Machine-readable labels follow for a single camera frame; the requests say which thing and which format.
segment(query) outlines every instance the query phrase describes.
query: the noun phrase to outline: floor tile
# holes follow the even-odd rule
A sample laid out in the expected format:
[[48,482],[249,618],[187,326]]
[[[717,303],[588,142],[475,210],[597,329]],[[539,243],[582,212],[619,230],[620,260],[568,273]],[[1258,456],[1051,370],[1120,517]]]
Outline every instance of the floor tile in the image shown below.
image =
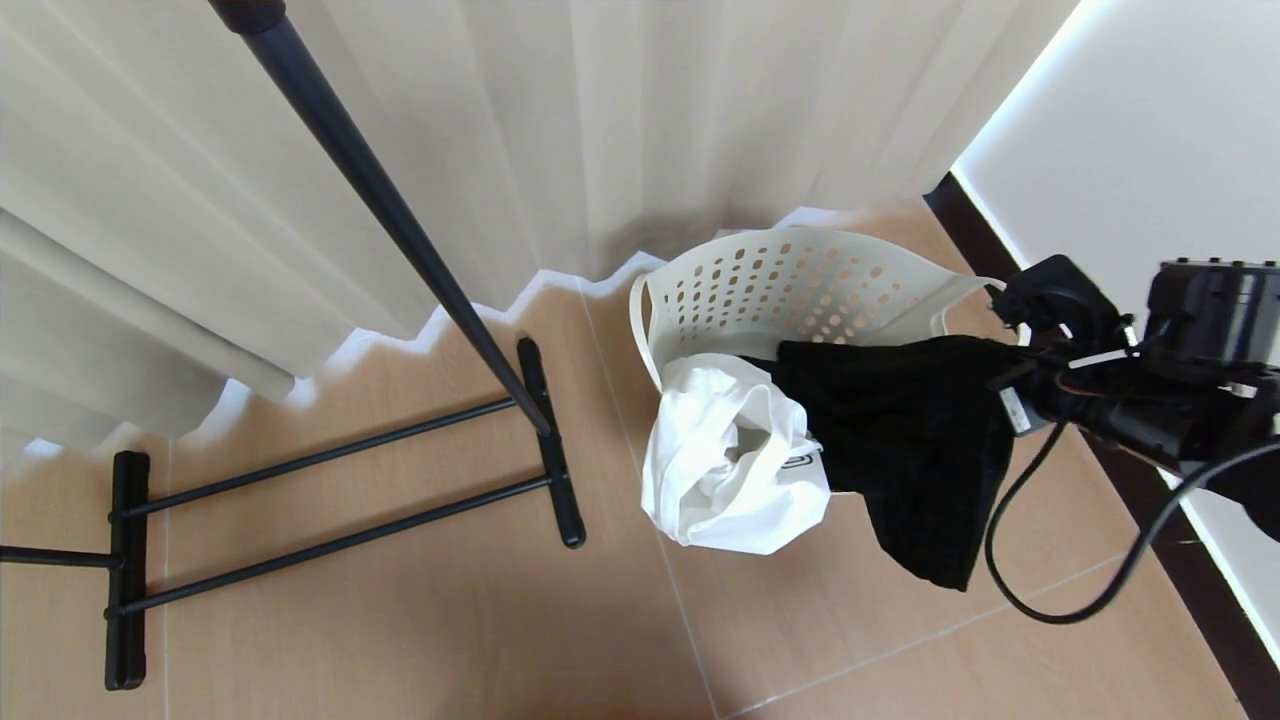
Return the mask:
[[[151,487],[163,492],[169,442],[142,436],[120,450],[151,455]],[[110,552],[111,457],[61,451],[17,457],[0,484],[0,542]],[[148,578],[164,570],[165,525],[147,533]],[[0,566],[0,717],[152,719],[164,715],[164,623],[147,624],[147,678],[134,691],[102,687],[108,573],[92,568]]]
[[[548,290],[520,324],[543,350],[586,544],[561,544],[539,491],[175,603],[174,717],[709,715],[582,301]],[[495,334],[515,347],[516,332]],[[175,477],[207,482],[499,395],[454,332],[317,384],[305,411],[250,402],[223,441],[178,443]],[[174,512],[174,575],[530,477],[534,438],[504,410],[192,505]]]
[[[922,201],[849,214],[845,229],[899,242],[957,272],[964,260]],[[658,395],[635,355],[626,288],[591,305],[627,433],[643,459]],[[986,296],[948,314],[952,332],[1000,336]],[[1018,443],[1020,470],[1043,436]],[[1134,527],[1074,432],[1001,525],[1000,568],[1033,591],[1117,555]],[[833,498],[823,523],[769,557],[667,544],[717,710],[732,714],[842,667],[891,652],[1002,605],[979,568],[966,594],[900,569],[877,544],[856,496]]]
[[[1064,612],[1097,596],[1116,564],[1053,588]],[[806,688],[742,720],[1242,720],[1243,710],[1155,557],[1116,603],[1079,625],[1012,609]]]

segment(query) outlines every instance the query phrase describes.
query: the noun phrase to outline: clothing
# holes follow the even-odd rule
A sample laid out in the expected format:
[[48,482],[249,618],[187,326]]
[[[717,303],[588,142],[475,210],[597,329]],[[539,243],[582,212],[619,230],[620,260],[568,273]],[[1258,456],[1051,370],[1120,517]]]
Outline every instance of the clothing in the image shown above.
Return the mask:
[[782,342],[751,360],[805,407],[832,492],[856,492],[881,547],[922,579],[964,591],[1014,433],[987,382],[1016,360],[996,341],[897,347]]

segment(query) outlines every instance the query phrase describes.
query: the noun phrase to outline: white plastic basket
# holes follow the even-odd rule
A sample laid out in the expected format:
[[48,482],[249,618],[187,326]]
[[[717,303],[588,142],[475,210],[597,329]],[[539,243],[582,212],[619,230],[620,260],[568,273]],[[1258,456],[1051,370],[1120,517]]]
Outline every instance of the white plastic basket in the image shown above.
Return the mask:
[[[724,236],[631,287],[631,331],[654,384],[677,357],[772,360],[783,340],[904,345],[946,334],[947,309],[1005,283],[959,275],[891,242],[819,228]],[[644,292],[652,310],[644,323]]]

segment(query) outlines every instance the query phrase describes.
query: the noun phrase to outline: black metal clothes rack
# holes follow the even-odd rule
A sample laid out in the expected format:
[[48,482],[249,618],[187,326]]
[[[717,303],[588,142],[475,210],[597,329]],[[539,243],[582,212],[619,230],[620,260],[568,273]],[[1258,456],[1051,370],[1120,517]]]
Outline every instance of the black metal clothes rack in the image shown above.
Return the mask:
[[[449,273],[444,260],[435,251],[422,227],[413,218],[390,177],[387,176],[369,143],[365,142],[360,129],[311,58],[302,38],[289,24],[284,1],[210,1],[227,27],[243,37],[298,117],[324,146],[352,188],[365,201],[365,205],[390,234],[404,258],[435,293],[440,305],[457,323],[467,341],[497,375],[508,397],[157,500],[147,498],[147,474],[150,470],[147,455],[141,452],[118,454],[113,466],[111,511],[108,515],[111,528],[111,551],[109,553],[0,546],[0,561],[5,562],[105,568],[108,570],[109,587],[104,616],[106,619],[106,689],[109,691],[133,689],[142,684],[146,678],[145,614],[152,607],[177,600],[274,573],[544,487],[550,491],[552,509],[556,512],[561,541],[567,547],[579,547],[586,541],[586,529],[573,497],[568,465],[564,461],[564,448],[556,425],[556,415],[552,413],[550,395],[538,346],[530,338],[522,338],[517,346],[524,374],[524,382],[521,382],[498,348],[493,336],[476,315],[466,293]],[[152,512],[512,406],[518,406],[538,432],[538,443],[543,456],[543,473],[540,475],[314,547],[147,594],[147,516]]]

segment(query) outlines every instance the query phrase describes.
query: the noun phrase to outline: curtain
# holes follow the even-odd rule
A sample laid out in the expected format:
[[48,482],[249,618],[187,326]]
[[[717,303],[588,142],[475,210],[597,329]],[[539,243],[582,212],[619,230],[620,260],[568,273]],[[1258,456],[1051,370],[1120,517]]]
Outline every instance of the curtain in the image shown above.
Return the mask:
[[[289,17],[476,302],[797,205],[920,195],[1074,0],[296,0]],[[200,0],[24,0],[0,28],[10,448],[282,398],[434,300]]]

